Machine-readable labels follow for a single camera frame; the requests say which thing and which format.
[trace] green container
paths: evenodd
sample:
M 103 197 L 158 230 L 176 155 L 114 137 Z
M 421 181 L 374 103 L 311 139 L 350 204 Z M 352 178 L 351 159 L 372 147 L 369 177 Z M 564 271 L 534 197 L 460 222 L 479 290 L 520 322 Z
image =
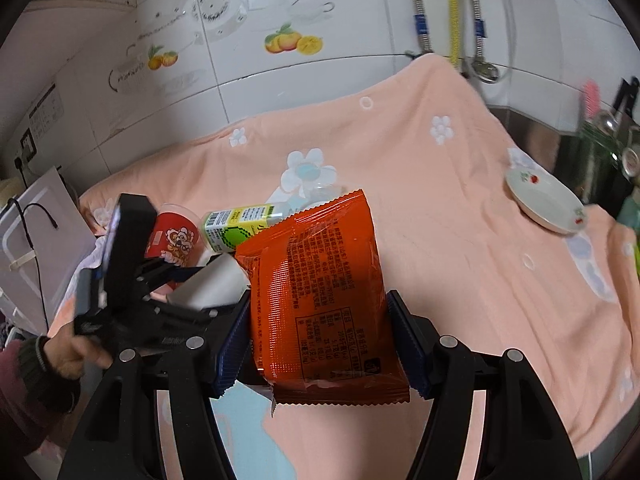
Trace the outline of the green container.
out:
M 583 123 L 577 136 L 561 139 L 554 176 L 582 203 L 597 203 L 618 171 L 622 149 L 618 140 Z

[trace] light blue cloth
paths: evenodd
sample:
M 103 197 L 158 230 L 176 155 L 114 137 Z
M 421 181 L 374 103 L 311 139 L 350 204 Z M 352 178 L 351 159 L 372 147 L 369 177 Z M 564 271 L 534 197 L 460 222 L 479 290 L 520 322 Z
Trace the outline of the light blue cloth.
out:
M 268 399 L 236 381 L 211 406 L 238 480 L 296 480 L 291 462 L 262 427 Z

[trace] orange snack bag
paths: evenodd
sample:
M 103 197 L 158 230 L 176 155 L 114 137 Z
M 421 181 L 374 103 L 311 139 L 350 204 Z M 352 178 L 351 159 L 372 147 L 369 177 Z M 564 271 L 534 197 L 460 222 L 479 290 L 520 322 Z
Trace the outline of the orange snack bag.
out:
M 364 193 L 297 213 L 242 243 L 254 360 L 276 402 L 409 401 Z

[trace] white plate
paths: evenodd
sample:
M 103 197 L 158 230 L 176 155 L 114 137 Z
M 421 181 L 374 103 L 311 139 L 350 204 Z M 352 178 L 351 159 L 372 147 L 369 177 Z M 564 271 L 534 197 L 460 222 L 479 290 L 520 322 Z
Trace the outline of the white plate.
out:
M 505 179 L 520 209 L 542 227 L 561 235 L 586 227 L 582 202 L 554 176 L 542 170 L 513 168 Z

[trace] red paper cup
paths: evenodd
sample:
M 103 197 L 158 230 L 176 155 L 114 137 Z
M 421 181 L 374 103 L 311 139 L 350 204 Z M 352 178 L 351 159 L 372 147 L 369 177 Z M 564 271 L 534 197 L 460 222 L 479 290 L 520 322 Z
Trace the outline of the red paper cup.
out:
M 187 208 L 164 204 L 149 238 L 145 258 L 164 258 L 171 264 L 186 267 L 200 240 L 197 222 L 197 216 Z

